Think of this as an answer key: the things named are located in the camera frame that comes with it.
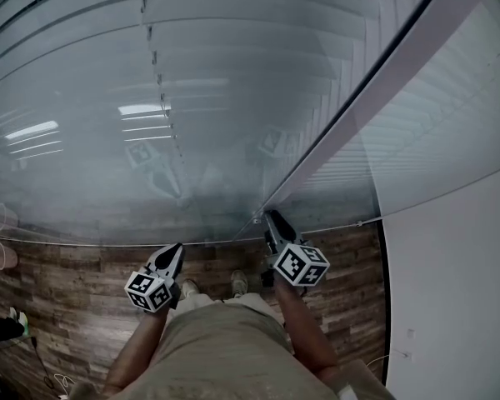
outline floor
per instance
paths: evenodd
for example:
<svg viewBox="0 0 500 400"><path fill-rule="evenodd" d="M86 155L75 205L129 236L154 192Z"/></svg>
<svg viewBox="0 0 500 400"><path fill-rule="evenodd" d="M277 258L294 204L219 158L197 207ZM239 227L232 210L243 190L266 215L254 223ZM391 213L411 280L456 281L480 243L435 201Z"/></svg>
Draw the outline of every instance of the floor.
<svg viewBox="0 0 500 400"><path fill-rule="evenodd" d="M305 300L333 346L339 363L365 363L385 354L386 300L375 224L306 236L332 266L326 280ZM143 315L123 286L130 272L156 248L55 247L11 243L16 268L0 272L0 316L10 306L23 310L37 337L37 350L56 389L45 385L43 368L29 341L0 344L0 377L20 398L61 394L54 373L103 385L108 367ZM230 246L186 247L181 278L192 278L212 298L228 298L230 275L243 269L249 290L276 307L272 290L262 290L259 273L266 255L262 241ZM383 360L370 366L381 378Z"/></svg>

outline t-shirt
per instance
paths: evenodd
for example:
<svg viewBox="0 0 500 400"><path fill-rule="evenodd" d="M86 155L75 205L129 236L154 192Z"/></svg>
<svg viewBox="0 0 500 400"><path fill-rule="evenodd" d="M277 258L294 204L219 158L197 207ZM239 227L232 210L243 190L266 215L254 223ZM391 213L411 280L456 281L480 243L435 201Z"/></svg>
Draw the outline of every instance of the t-shirt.
<svg viewBox="0 0 500 400"><path fill-rule="evenodd" d="M75 387L71 400L91 400ZM150 367L112 400L336 400L289 351L272 317L239 304L215 303L175 317Z"/></svg>

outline wall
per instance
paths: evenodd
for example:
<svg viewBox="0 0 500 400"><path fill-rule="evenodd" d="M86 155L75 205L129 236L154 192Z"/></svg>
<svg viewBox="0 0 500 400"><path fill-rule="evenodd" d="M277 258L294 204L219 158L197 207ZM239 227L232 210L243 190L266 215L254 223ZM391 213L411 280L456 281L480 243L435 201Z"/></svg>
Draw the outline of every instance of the wall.
<svg viewBox="0 0 500 400"><path fill-rule="evenodd" d="M500 400L500 172L387 217L384 229L391 348L412 353L392 354L390 391Z"/></svg>

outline sneaker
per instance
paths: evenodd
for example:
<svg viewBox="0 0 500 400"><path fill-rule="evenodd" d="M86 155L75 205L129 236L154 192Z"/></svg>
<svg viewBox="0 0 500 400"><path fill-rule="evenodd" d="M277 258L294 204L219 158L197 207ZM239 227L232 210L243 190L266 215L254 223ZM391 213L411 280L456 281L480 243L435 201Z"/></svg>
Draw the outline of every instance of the sneaker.
<svg viewBox="0 0 500 400"><path fill-rule="evenodd" d="M24 333L22 335L25 337L29 336L30 332L28 330L28 318L26 317L26 314L21 312L18 315L18 322L24 326Z"/></svg>
<svg viewBox="0 0 500 400"><path fill-rule="evenodd" d="M247 276L241 270L232 272L232 295L234 298L239 298L248 292Z"/></svg>
<svg viewBox="0 0 500 400"><path fill-rule="evenodd" d="M197 295L200 293L197 284L193 280L184 280L182 284L182 295L184 298L189 295Z"/></svg>
<svg viewBox="0 0 500 400"><path fill-rule="evenodd" d="M12 318L15 322L18 322L17 310L13 307L9 308L9 318Z"/></svg>

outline white cube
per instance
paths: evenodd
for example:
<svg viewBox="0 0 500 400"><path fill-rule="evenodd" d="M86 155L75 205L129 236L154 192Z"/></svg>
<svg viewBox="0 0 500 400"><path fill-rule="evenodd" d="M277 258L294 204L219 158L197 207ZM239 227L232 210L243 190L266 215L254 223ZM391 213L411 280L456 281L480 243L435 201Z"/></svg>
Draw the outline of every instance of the white cube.
<svg viewBox="0 0 500 400"><path fill-rule="evenodd" d="M166 280L134 271L124 288L133 305L151 313L156 312L173 297Z"/></svg>
<svg viewBox="0 0 500 400"><path fill-rule="evenodd" d="M315 286L330 268L330 262L316 247L289 243L274 263L293 286Z"/></svg>

